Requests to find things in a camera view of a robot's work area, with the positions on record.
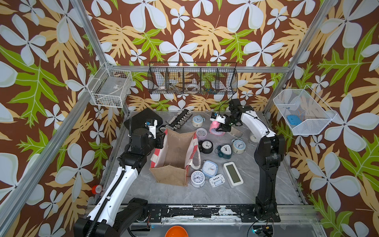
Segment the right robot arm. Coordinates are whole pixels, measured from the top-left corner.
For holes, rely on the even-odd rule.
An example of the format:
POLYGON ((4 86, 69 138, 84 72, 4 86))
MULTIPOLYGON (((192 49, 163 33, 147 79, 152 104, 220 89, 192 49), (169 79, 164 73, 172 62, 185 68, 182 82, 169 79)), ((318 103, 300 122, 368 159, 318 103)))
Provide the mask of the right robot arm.
POLYGON ((241 105, 239 99, 229 102, 230 115, 213 112, 210 120, 219 123, 216 131, 230 132, 232 126, 246 125, 259 139, 254 159, 260 169, 259 191, 256 196, 254 216, 259 221, 280 222, 275 197, 276 175, 284 159, 285 139, 277 135, 259 118, 251 106, 241 105))

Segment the white rectangular digital clock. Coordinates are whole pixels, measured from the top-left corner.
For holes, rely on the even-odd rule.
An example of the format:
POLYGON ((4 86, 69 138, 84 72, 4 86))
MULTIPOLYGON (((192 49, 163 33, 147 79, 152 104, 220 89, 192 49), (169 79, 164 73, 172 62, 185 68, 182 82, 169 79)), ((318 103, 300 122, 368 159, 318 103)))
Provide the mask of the white rectangular digital clock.
POLYGON ((231 188, 244 184, 244 180, 234 162, 223 164, 223 171, 231 188))

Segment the blue object in basket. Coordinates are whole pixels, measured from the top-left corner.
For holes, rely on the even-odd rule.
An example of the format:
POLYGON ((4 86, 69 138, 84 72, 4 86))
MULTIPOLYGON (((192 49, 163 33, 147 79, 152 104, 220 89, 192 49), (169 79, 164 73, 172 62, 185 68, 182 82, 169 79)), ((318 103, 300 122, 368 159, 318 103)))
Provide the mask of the blue object in basket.
POLYGON ((291 126, 298 126, 303 122, 297 115, 288 115, 287 120, 291 126))

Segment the white round alarm clock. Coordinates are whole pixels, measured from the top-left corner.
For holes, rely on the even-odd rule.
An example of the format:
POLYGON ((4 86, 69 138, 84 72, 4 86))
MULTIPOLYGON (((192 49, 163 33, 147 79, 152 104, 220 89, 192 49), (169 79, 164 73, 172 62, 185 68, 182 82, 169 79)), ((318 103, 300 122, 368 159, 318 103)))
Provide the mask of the white round alarm clock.
POLYGON ((191 184, 196 187, 200 188, 205 184, 205 175, 202 171, 194 171, 190 176, 190 182, 191 184))

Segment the mirror digital clock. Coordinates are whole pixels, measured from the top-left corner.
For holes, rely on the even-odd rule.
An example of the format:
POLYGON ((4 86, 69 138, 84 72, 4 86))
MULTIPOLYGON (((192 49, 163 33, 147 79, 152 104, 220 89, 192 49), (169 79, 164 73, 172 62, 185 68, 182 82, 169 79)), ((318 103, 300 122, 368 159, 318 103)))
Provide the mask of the mirror digital clock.
POLYGON ((234 127, 231 128, 230 134, 236 138, 241 138, 244 135, 243 132, 234 127))

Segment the lilac round alarm clock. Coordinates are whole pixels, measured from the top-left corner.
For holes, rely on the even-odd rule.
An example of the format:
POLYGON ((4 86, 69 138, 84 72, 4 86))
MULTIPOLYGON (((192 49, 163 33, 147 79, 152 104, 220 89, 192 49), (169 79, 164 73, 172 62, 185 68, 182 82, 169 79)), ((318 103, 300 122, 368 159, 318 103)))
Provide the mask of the lilac round alarm clock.
POLYGON ((208 134, 207 130, 202 127, 198 128, 195 133, 198 140, 204 140, 208 134))

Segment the red cap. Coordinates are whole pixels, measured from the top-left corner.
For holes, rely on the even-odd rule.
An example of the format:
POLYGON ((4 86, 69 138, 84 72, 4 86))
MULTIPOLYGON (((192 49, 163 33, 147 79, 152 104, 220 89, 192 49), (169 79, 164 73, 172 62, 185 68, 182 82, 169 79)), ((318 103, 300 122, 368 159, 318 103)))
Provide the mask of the red cap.
POLYGON ((103 190, 102 185, 94 185, 91 188, 91 192, 92 192, 93 195, 101 194, 102 190, 103 190))

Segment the grey round globe clock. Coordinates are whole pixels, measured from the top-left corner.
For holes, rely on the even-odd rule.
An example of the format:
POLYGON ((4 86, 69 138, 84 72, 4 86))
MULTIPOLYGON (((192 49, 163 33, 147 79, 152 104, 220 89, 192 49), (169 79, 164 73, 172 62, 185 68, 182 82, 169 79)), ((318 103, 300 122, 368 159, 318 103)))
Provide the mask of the grey round globe clock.
POLYGON ((251 133, 250 136, 249 136, 249 141, 251 143, 259 143, 260 138, 257 138, 254 134, 251 133))

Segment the canvas bag with red sides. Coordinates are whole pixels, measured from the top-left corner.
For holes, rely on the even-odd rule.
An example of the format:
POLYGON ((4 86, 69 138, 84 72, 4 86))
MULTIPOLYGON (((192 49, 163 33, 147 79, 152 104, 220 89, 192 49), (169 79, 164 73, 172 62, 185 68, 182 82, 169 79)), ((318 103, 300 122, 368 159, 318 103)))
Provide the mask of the canvas bag with red sides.
POLYGON ((177 133, 167 129, 163 148, 155 149, 151 157, 150 172, 156 182, 173 186, 187 186, 189 172, 199 170, 201 156, 194 131, 177 133))

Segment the pink twin-bell alarm clock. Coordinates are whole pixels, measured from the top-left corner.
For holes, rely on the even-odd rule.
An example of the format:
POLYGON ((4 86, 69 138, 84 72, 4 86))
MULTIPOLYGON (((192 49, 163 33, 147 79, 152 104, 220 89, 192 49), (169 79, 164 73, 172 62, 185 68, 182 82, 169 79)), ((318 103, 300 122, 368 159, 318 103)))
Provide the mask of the pink twin-bell alarm clock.
POLYGON ((213 135, 216 136, 223 136, 225 134, 224 131, 218 131, 217 129, 219 128, 220 123, 217 121, 213 121, 210 125, 209 132, 213 135))

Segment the orange bowl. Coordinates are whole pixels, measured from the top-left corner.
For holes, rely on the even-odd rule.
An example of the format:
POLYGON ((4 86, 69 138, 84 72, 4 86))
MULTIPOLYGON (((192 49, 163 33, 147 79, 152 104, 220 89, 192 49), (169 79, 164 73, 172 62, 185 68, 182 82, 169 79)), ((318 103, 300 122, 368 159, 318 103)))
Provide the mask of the orange bowl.
POLYGON ((188 237, 187 231, 181 226, 171 227, 165 234, 165 237, 188 237))

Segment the blue square alarm clock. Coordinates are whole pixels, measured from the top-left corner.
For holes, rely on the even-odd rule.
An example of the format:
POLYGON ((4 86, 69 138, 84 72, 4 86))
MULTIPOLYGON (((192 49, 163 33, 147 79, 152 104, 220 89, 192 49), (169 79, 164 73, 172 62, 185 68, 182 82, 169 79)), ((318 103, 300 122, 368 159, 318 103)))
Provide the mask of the blue square alarm clock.
POLYGON ((205 161, 201 171, 208 178, 214 177, 218 173, 218 165, 212 161, 205 161))

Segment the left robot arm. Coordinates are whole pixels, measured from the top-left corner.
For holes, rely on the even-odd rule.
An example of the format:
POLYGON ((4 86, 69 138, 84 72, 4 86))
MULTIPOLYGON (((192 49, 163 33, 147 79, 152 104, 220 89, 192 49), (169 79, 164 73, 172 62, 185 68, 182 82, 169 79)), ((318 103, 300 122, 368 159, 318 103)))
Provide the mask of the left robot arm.
POLYGON ((148 201, 133 198, 122 211, 121 203, 136 180, 148 155, 163 147, 165 133, 157 131, 158 122, 146 119, 143 127, 129 131, 129 143, 117 157, 119 167, 110 186, 86 218, 74 225, 76 237, 119 237, 137 220, 148 217, 148 201))

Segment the small white digital clock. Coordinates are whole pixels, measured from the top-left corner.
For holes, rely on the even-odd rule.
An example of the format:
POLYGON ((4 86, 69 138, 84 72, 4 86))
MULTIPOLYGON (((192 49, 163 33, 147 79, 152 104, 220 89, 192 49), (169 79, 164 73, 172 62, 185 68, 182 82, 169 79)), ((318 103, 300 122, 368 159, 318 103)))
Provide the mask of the small white digital clock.
POLYGON ((223 174, 218 174, 214 177, 209 178, 209 182, 212 188, 216 188, 223 185, 226 182, 226 180, 223 174))

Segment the cream and blue alarm clock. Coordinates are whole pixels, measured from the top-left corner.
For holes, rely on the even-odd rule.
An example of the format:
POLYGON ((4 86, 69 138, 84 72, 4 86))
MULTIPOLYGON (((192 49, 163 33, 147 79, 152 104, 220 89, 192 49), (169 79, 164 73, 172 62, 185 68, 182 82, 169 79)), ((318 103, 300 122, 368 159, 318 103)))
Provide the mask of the cream and blue alarm clock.
POLYGON ((195 127, 195 128, 200 128, 203 126, 205 122, 205 118, 201 115, 196 115, 192 118, 192 126, 195 127))

